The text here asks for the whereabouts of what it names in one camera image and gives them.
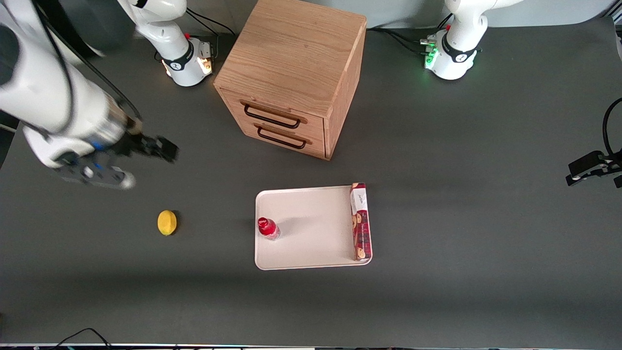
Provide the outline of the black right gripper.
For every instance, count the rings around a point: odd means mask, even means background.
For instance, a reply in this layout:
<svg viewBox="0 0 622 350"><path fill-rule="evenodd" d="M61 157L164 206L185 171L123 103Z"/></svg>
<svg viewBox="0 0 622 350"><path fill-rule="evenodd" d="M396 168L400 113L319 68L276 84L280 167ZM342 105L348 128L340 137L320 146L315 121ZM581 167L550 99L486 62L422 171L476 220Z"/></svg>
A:
<svg viewBox="0 0 622 350"><path fill-rule="evenodd" d="M165 137L147 137L143 133L143 122L138 118L126 117L126 130L121 138L111 145L98 145L96 150L111 153L118 157L160 158L174 163L177 161L179 148Z"/></svg>

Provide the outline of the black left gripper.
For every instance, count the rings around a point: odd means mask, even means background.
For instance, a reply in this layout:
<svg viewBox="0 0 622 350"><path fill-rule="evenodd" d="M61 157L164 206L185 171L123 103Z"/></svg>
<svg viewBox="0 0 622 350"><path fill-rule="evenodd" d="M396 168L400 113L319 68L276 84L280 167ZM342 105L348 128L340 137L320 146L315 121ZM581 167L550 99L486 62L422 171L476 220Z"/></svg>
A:
<svg viewBox="0 0 622 350"><path fill-rule="evenodd" d="M589 177L604 176L606 172L621 172L622 151L608 150L607 155L602 151L591 151L568 164L568 169L569 174L566 176L566 183L569 187ZM622 175L616 175L613 181L617 189L622 188Z"/></svg>

